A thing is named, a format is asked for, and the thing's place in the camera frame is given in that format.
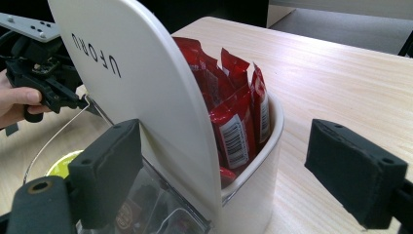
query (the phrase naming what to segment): white lid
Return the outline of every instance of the white lid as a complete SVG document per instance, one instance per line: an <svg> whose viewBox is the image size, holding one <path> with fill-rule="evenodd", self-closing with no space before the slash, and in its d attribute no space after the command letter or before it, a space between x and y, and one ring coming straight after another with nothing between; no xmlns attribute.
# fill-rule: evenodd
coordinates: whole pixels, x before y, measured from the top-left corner
<svg viewBox="0 0 413 234"><path fill-rule="evenodd" d="M115 124L138 118L144 157L206 219L219 222L212 126L195 78L169 33L135 0L49 4L91 97Z"/></svg>

